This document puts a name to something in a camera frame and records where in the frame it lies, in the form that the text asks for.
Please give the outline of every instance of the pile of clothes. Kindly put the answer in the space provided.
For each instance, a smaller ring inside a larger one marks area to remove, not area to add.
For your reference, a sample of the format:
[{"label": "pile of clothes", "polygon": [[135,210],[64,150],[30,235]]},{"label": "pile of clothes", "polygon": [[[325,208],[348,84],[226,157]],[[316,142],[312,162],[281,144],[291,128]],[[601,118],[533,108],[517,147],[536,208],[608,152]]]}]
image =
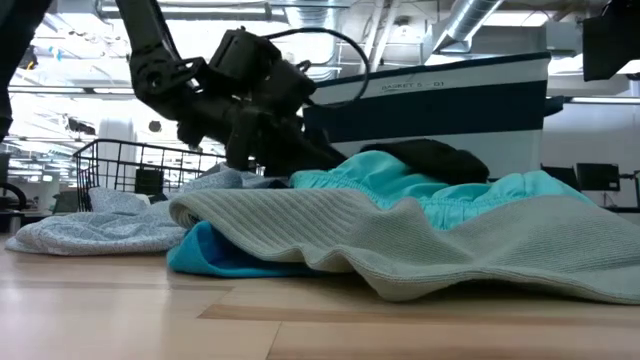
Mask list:
[{"label": "pile of clothes", "polygon": [[45,219],[7,248],[170,249],[174,271],[218,277],[355,271],[390,301],[498,280],[640,304],[640,227],[545,172],[488,176],[473,154],[435,141],[378,144],[288,184],[218,169],[169,201]]}]

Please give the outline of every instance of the wooden floor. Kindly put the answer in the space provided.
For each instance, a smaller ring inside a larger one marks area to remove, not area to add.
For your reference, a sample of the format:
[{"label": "wooden floor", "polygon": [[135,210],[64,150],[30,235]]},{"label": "wooden floor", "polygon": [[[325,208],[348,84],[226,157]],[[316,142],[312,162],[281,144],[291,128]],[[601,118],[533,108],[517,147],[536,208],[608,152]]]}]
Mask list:
[{"label": "wooden floor", "polygon": [[355,277],[219,280],[163,256],[0,250],[0,359],[640,359],[640,307],[487,284],[392,304]]}]

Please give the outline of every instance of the black cable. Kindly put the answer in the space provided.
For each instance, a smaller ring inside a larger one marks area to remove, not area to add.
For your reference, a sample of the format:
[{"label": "black cable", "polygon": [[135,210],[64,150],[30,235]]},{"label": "black cable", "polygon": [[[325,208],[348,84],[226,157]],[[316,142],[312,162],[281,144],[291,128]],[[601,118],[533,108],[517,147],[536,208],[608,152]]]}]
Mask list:
[{"label": "black cable", "polygon": [[285,31],[271,34],[271,35],[264,35],[263,38],[267,40],[272,40],[272,39],[277,39],[284,36],[289,36],[294,34],[305,34],[305,33],[325,33],[325,34],[335,36],[340,40],[343,40],[344,42],[351,45],[353,49],[358,53],[358,55],[360,55],[360,58],[362,58],[362,61],[364,61],[364,67],[365,67],[365,71],[362,77],[362,86],[360,87],[360,91],[358,91],[358,93],[356,94],[356,96],[353,97],[353,99],[347,101],[346,103],[341,103],[338,106],[319,105],[311,101],[311,99],[307,99],[306,103],[311,106],[335,109],[338,107],[350,105],[351,103],[358,101],[360,98],[362,98],[362,95],[364,95],[364,92],[367,91],[367,86],[369,86],[369,74],[371,73],[371,64],[369,64],[369,59],[367,59],[367,55],[364,53],[362,48],[358,45],[358,43],[353,41],[353,39],[351,39],[350,37],[331,29],[325,29],[321,27],[305,27],[305,28],[299,28],[299,29],[285,30]]}]

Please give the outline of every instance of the navy stripe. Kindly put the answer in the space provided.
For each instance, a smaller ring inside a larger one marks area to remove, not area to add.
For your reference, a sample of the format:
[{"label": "navy stripe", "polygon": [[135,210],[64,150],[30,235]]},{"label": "navy stripe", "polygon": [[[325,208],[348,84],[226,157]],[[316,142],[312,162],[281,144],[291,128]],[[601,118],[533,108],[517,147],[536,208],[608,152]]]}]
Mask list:
[{"label": "navy stripe", "polygon": [[[484,58],[484,59],[458,61],[454,63],[441,64],[441,65],[413,66],[413,67],[407,67],[407,68],[396,69],[396,70],[385,70],[385,71],[369,74],[369,80],[383,79],[383,78],[401,76],[401,75],[421,74],[421,73],[455,70],[455,69],[466,69],[466,68],[476,67],[476,66],[496,65],[496,64],[520,62],[520,61],[539,60],[539,59],[551,59],[551,53],[539,52],[539,53],[532,53],[532,54],[518,54],[518,55],[499,56],[499,57]],[[348,84],[352,82],[362,81],[363,78],[364,78],[363,75],[354,75],[346,78],[320,81],[316,83],[316,86],[318,88],[323,88],[323,87],[333,86],[333,85]]]},{"label": "navy stripe", "polygon": [[547,81],[411,92],[304,109],[331,142],[542,129]]}]

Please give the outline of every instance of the wire basket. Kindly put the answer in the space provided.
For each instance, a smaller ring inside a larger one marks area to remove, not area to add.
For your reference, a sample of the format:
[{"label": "wire basket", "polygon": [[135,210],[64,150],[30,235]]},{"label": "wire basket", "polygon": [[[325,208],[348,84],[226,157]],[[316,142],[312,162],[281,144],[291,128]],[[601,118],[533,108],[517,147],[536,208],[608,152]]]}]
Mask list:
[{"label": "wire basket", "polygon": [[91,188],[158,195],[177,190],[225,160],[221,155],[113,139],[96,139],[73,157],[78,211],[92,211]]}]

